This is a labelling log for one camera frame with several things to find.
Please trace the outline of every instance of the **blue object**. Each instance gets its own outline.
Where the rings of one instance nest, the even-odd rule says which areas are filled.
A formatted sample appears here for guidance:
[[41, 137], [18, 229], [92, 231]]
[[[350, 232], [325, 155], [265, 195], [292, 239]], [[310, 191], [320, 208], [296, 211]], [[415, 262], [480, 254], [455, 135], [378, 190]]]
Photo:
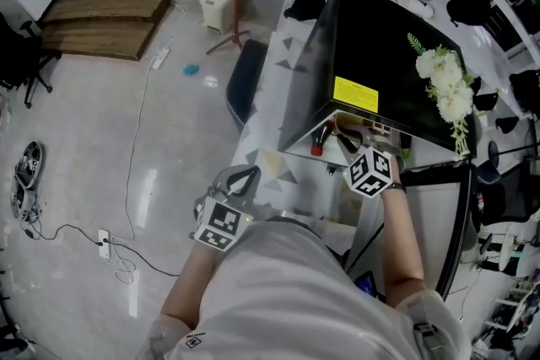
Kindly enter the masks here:
[[186, 67], [184, 67], [184, 71], [183, 71], [186, 75], [195, 75], [196, 73], [199, 72], [199, 66], [198, 65], [187, 65]]

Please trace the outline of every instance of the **bottle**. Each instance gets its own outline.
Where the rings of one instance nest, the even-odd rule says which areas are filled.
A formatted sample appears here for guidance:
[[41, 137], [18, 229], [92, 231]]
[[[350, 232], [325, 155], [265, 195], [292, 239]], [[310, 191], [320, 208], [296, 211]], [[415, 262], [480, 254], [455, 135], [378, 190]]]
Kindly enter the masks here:
[[311, 138], [313, 139], [311, 154], [313, 156], [322, 156], [322, 146], [324, 146], [324, 142], [330, 137], [333, 128], [334, 121], [325, 121], [324, 125], [311, 133]]

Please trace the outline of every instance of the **person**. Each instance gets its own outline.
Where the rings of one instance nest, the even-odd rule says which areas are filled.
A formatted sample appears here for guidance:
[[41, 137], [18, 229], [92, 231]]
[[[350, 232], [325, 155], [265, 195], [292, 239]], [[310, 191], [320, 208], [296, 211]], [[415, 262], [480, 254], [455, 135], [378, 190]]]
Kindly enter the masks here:
[[137, 359], [469, 359], [467, 334], [425, 285], [398, 187], [382, 192], [387, 304], [308, 228], [254, 223], [226, 253], [194, 244]]

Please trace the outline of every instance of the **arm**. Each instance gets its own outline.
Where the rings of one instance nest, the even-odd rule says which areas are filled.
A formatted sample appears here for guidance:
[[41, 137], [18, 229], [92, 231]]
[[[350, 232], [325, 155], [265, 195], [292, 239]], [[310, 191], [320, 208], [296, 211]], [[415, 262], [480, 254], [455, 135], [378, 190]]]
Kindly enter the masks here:
[[[391, 159], [392, 178], [401, 183], [397, 161]], [[383, 267], [387, 303], [395, 307], [411, 294], [426, 289], [424, 268], [407, 196], [398, 189], [382, 192], [385, 210]]]
[[195, 242], [181, 274], [161, 308], [162, 315], [176, 318], [192, 330], [197, 327], [201, 299], [213, 275], [218, 253], [210, 246]]

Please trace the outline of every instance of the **white shirt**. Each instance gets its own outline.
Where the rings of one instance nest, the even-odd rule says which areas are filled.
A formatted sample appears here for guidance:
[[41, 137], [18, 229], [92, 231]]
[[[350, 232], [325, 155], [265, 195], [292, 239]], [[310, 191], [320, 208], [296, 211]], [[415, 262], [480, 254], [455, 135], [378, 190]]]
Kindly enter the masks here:
[[437, 358], [470, 358], [467, 334], [435, 291], [393, 309], [360, 291], [311, 231], [254, 224], [214, 273], [197, 328], [160, 316], [138, 359], [419, 359], [412, 304], [439, 331]]

